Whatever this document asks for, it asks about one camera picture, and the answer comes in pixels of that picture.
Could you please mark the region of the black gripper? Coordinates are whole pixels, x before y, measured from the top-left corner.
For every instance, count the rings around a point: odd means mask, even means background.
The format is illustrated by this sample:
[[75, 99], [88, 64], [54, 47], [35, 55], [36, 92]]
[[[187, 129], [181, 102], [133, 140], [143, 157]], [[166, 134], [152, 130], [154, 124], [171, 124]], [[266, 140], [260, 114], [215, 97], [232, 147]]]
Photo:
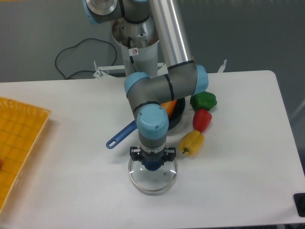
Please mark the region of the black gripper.
[[142, 165], [144, 162], [162, 162], [164, 165], [166, 162], [173, 162], [176, 157], [176, 148], [169, 147], [162, 150], [144, 150], [140, 147], [130, 147], [130, 157], [132, 161], [138, 161]]

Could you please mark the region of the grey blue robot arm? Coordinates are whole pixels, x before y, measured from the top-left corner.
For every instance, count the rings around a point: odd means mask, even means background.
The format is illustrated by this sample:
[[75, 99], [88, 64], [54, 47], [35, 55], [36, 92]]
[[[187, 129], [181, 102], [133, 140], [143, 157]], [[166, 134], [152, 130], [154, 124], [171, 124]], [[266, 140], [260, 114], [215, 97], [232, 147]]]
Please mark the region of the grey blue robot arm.
[[130, 157], [157, 170], [176, 156], [166, 146], [169, 118], [165, 102], [203, 92], [205, 68], [194, 63], [179, 4], [175, 0], [85, 0], [90, 21], [113, 21], [112, 35], [121, 45], [124, 89], [138, 128], [140, 146]]

